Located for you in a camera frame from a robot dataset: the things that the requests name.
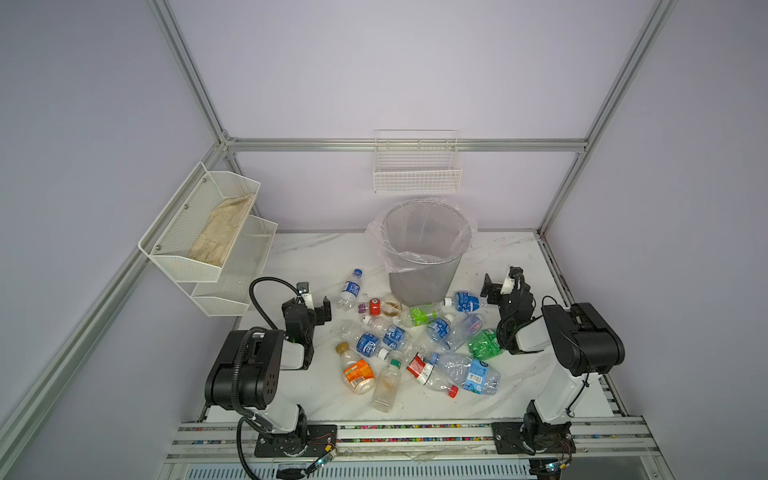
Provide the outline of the green crushed plastic bottle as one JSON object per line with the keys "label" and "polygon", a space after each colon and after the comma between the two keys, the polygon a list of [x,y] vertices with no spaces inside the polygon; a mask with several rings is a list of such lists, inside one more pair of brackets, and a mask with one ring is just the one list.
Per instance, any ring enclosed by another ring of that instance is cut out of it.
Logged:
{"label": "green crushed plastic bottle", "polygon": [[467,342],[467,347],[471,356],[480,361],[488,361],[504,352],[494,329],[480,331]]}

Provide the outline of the orange label yellow-cap bottle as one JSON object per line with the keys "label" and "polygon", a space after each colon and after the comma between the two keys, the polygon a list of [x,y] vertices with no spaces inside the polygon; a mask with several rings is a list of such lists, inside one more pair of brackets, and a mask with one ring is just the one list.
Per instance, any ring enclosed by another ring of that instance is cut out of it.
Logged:
{"label": "orange label yellow-cap bottle", "polygon": [[356,353],[347,342],[336,345],[342,376],[346,385],[358,395],[363,395],[375,386],[375,375],[370,364]]}

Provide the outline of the large crushed blue-cap bottle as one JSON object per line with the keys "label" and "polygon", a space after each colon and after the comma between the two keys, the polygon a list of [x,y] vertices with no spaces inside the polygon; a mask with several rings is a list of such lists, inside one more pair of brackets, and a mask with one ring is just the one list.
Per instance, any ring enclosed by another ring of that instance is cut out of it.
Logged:
{"label": "large crushed blue-cap bottle", "polygon": [[488,363],[459,353],[433,353],[429,362],[454,384],[478,395],[495,395],[501,373]]}

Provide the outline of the red label red-cap bottle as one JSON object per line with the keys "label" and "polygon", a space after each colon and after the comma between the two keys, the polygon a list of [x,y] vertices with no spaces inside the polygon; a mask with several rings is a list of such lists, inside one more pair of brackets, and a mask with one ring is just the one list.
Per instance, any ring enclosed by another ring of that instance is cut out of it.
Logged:
{"label": "red label red-cap bottle", "polygon": [[420,385],[429,390],[442,392],[449,398],[455,398],[458,394],[458,387],[420,354],[416,354],[409,361],[406,366],[406,371],[410,373]]}

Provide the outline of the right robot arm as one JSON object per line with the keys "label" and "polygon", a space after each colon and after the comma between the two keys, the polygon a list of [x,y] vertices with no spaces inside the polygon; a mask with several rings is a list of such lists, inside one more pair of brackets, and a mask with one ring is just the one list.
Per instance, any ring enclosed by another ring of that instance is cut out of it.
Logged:
{"label": "right robot arm", "polygon": [[570,456],[575,451],[570,431],[575,408],[594,377],[609,373],[624,361],[622,340],[587,302],[567,308],[556,302],[542,303],[540,314],[535,316],[535,299],[520,267],[510,267],[501,283],[485,276],[480,296],[498,307],[496,338],[502,350],[524,354],[518,334],[542,320],[559,363],[544,390],[529,402],[521,421],[492,425],[496,451]]}

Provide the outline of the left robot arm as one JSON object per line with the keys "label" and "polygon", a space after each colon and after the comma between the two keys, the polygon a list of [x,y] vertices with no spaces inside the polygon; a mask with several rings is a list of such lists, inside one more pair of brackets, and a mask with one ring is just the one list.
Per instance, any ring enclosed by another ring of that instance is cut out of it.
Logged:
{"label": "left robot arm", "polygon": [[279,391],[282,372],[310,367],[315,330],[332,320],[330,301],[317,306],[307,282],[289,289],[294,297],[281,306],[285,327],[230,332],[204,384],[207,406],[239,415],[240,438],[246,428],[256,433],[259,459],[320,457],[337,440],[336,426],[310,423],[305,409]]}

